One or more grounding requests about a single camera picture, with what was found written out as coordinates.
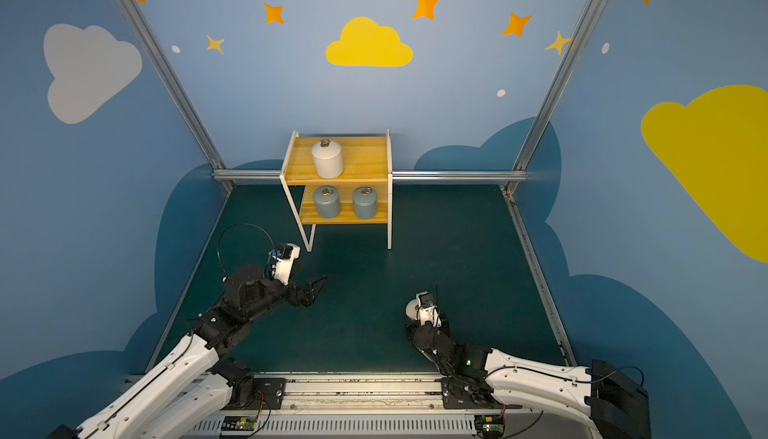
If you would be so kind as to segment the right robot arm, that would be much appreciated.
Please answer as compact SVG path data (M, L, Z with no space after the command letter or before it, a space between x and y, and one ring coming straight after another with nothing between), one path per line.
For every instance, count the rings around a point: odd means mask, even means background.
M623 368L594 360L566 367L453 340L443 315L406 313L406 337L435 365L460 409L522 406L580 423L601 438L649 438L649 395Z

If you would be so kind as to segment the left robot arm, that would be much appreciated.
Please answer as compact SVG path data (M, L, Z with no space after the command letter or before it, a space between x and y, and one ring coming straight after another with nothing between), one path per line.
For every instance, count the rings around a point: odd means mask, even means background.
M250 334L253 322L287 302L311 306L326 275L304 287L291 280L292 262L247 264L223 279L223 292L191 331L118 399L50 438L178 438L201 419L232 403L249 401L252 373L227 355Z

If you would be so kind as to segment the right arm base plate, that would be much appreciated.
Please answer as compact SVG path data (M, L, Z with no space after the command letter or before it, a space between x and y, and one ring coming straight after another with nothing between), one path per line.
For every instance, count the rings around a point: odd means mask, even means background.
M466 383L442 377L440 380L443 407L445 409L501 409L487 384Z

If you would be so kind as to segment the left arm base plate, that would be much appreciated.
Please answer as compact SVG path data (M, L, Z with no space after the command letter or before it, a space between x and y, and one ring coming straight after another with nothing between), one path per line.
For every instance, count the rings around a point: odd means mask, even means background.
M287 379L284 377L254 377L244 386L238 404L241 409L268 408L280 410L285 396Z

